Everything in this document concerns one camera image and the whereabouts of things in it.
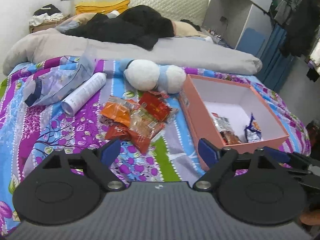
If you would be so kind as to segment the person's right hand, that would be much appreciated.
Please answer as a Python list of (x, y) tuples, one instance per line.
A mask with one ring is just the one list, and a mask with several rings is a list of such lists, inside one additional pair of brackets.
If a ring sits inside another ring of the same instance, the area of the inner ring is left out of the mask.
[(320, 210), (304, 212), (300, 216), (300, 221), (309, 226), (320, 226)]

